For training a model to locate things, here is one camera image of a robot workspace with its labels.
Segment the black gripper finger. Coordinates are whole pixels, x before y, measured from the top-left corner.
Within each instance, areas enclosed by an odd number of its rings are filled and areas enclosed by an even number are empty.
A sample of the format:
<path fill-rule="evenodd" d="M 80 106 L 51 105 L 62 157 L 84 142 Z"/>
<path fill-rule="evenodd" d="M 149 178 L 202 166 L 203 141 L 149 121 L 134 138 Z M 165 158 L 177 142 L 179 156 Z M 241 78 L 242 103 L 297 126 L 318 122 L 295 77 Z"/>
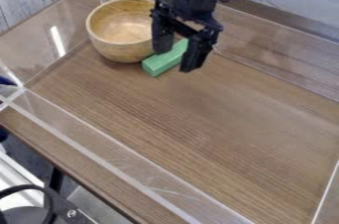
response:
<path fill-rule="evenodd" d="M 173 50 L 174 45 L 174 31 L 169 21 L 155 16 L 153 18 L 153 47 L 155 52 L 161 55 Z"/>
<path fill-rule="evenodd" d="M 183 54 L 181 71 L 191 72 L 201 68 L 213 49 L 214 43 L 210 39 L 205 39 L 199 36 L 193 37 L 189 41 L 189 48 Z"/>

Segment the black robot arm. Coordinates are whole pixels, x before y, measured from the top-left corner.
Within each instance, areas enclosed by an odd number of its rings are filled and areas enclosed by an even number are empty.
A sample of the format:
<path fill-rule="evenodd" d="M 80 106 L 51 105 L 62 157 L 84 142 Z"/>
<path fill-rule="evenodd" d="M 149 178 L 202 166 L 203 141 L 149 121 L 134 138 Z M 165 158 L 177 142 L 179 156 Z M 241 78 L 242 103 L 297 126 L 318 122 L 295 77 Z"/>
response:
<path fill-rule="evenodd" d="M 181 71 L 191 72 L 205 64 L 225 30 L 214 18 L 218 2 L 231 0 L 155 0 L 150 17 L 153 19 L 153 49 L 158 53 L 173 50 L 174 35 L 189 39 Z"/>

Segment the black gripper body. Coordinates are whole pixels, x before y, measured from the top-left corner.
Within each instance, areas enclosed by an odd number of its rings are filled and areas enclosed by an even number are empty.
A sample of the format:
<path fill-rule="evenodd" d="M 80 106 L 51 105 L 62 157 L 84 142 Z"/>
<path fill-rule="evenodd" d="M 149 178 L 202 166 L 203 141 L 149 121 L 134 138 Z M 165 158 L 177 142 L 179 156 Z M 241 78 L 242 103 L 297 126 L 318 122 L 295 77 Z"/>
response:
<path fill-rule="evenodd" d="M 174 35 L 179 34 L 189 40 L 199 36 L 215 44 L 225 29 L 214 18 L 217 3 L 218 0 L 155 0 L 151 19 L 155 16 L 163 17 Z"/>

